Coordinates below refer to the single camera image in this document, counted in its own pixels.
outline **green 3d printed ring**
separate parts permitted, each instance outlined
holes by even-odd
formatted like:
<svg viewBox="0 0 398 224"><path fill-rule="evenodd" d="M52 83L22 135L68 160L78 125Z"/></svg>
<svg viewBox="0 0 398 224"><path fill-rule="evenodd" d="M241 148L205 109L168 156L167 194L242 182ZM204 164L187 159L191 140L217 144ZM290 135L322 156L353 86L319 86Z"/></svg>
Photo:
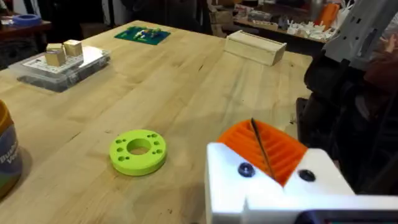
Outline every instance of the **green 3d printed ring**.
<svg viewBox="0 0 398 224"><path fill-rule="evenodd" d="M142 155L130 151L145 147ZM157 171L166 161L166 142L161 135L149 130L133 130L119 135L111 144L109 155L113 167L126 175L146 175Z"/></svg>

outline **wooden box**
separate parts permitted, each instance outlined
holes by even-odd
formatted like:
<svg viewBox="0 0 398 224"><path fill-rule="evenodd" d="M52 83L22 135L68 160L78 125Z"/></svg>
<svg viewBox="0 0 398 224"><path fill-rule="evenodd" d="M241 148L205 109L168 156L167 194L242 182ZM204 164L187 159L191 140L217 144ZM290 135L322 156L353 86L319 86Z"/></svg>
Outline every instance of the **wooden box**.
<svg viewBox="0 0 398 224"><path fill-rule="evenodd" d="M59 67L66 62L63 50L48 50L44 53L47 65Z"/></svg>
<svg viewBox="0 0 398 224"><path fill-rule="evenodd" d="M63 50L62 44L47 44L46 50Z"/></svg>
<svg viewBox="0 0 398 224"><path fill-rule="evenodd" d="M237 31L226 38L224 50L264 65L275 65L282 59L286 43Z"/></svg>
<svg viewBox="0 0 398 224"><path fill-rule="evenodd" d="M68 40L63 43L65 47L65 52L67 56L76 57L83 53L83 47L81 46L81 42L78 40Z"/></svg>

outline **clear plastic box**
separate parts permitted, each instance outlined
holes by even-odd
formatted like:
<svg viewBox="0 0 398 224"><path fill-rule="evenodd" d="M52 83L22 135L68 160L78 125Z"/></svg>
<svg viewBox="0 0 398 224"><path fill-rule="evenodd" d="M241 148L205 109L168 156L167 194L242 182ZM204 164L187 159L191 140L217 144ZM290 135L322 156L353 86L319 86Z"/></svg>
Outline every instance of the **clear plastic box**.
<svg viewBox="0 0 398 224"><path fill-rule="evenodd" d="M47 65L44 53L9 66L20 82L48 90L62 92L105 67L109 52L96 47L83 46L83 55L67 57L61 67Z"/></svg>

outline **blue label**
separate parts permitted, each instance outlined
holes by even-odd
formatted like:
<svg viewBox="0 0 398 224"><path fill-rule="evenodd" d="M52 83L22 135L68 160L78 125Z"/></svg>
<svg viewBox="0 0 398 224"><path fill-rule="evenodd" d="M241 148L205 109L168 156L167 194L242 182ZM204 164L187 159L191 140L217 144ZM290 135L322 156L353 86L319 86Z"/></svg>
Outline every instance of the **blue label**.
<svg viewBox="0 0 398 224"><path fill-rule="evenodd" d="M22 159L14 125L9 126L0 136L0 174L19 175L22 172Z"/></svg>

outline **orange 3d printed part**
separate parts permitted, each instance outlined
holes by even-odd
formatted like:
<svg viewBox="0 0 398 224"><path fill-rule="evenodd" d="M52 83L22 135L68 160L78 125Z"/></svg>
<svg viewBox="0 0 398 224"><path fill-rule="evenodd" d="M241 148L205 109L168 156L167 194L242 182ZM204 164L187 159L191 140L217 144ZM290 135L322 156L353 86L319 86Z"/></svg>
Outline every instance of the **orange 3d printed part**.
<svg viewBox="0 0 398 224"><path fill-rule="evenodd" d="M307 150L289 135L253 119L235 124L217 141L224 143L282 186Z"/></svg>

